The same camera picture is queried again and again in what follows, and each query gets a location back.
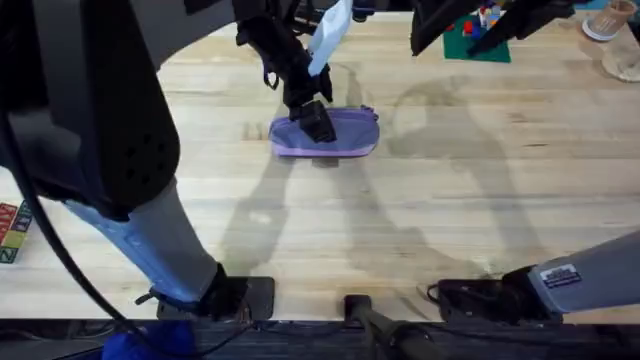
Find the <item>colorful block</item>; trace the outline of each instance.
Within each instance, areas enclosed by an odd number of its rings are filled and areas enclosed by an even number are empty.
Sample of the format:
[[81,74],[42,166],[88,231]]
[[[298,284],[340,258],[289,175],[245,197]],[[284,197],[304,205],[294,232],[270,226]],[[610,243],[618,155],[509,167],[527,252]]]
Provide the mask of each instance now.
[[27,237],[33,215],[26,202],[20,208],[0,204],[0,263],[11,264]]

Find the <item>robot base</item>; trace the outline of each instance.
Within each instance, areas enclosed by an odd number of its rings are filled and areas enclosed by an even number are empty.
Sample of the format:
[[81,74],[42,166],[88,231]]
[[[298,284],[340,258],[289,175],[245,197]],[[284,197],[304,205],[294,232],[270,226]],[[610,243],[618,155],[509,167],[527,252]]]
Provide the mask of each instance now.
[[[275,294],[275,281],[264,276],[229,276],[228,286],[235,291],[244,292],[243,303],[250,309],[247,314],[251,320],[269,320],[273,316],[273,300]],[[233,320],[237,318],[231,315],[218,320]],[[196,315],[181,311],[163,301],[158,303],[156,316],[160,320],[188,320],[197,318]]]

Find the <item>wood grain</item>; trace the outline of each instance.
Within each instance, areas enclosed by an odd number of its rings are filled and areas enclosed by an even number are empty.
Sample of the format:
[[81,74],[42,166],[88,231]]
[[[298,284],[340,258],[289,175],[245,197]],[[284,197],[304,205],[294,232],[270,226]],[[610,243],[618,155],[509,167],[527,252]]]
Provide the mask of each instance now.
[[[441,41],[410,56],[407,14],[353,24],[332,58],[335,106],[380,114],[374,153],[282,161],[267,129],[284,114],[259,58],[232,28],[189,46],[159,72],[182,142],[179,192],[206,249],[231,274],[277,281],[276,319],[339,319],[366,293],[396,319],[437,320],[420,292],[442,278],[500,276],[640,226],[640,87],[605,75],[605,45],[579,20],[510,43],[513,63],[444,60]],[[633,41],[628,31],[620,35]],[[2,200],[18,202],[0,176]],[[96,286],[126,315],[148,282],[59,204],[47,210]],[[106,316],[37,229],[0,267],[0,317]],[[640,322],[640,308],[569,322]]]

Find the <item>cup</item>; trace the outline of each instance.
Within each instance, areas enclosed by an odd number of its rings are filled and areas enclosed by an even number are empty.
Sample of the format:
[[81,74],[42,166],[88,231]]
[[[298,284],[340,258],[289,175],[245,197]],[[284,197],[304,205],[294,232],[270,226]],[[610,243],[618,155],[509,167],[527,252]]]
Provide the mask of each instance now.
[[594,40],[609,41],[636,10],[638,7],[631,0],[611,0],[595,17],[582,22],[582,30]]

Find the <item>sticker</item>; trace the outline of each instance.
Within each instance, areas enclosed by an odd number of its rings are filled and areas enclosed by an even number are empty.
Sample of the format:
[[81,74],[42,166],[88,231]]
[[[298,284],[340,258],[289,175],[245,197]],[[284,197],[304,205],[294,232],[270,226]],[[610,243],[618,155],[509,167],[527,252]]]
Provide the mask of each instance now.
[[31,216],[21,215],[18,212],[18,216],[13,221],[13,225],[11,225],[11,230],[27,232],[29,230],[29,225],[31,225]]
[[11,264],[16,259],[18,249],[0,246],[0,263]]
[[5,235],[2,240],[2,246],[19,249],[24,242],[24,238],[27,237],[27,234],[21,231],[9,230],[7,235]]
[[16,212],[18,212],[18,207],[0,203],[0,242],[6,235],[7,231],[9,231],[11,222],[16,216]]
[[576,267],[572,264],[541,271],[540,278],[549,289],[582,281],[580,274],[578,274],[578,270],[576,270]]

